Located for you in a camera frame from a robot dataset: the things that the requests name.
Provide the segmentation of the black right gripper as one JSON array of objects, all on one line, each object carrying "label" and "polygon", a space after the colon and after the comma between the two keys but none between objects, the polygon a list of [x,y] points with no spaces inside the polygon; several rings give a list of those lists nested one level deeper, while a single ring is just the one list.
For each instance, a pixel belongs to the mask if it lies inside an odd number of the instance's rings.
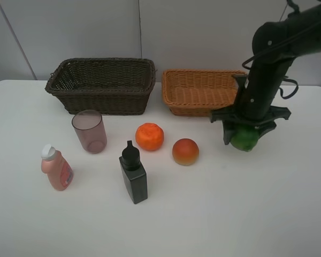
[{"label": "black right gripper", "polygon": [[230,144],[239,124],[255,127],[258,139],[260,139],[277,127],[274,122],[276,119],[289,119],[291,112],[287,107],[272,105],[280,89],[280,82],[261,79],[261,83],[258,84],[249,81],[247,75],[233,75],[232,77],[238,85],[234,103],[210,112],[211,123],[222,121],[225,145]]}]

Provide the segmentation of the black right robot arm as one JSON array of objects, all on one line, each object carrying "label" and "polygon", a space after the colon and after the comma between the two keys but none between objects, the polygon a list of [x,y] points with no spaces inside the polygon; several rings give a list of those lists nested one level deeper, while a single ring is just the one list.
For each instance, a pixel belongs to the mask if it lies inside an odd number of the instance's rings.
[{"label": "black right robot arm", "polygon": [[254,55],[242,63],[243,67],[251,64],[249,73],[234,75],[238,84],[234,103],[211,111],[211,122],[223,124],[226,145],[240,125],[254,129],[261,138],[276,128],[276,119],[288,120],[289,109],[275,107],[272,101],[276,93],[283,92],[282,82],[297,83],[286,76],[295,59],[321,52],[321,2],[303,12],[293,1],[287,4],[293,12],[286,20],[266,22],[254,34]]}]

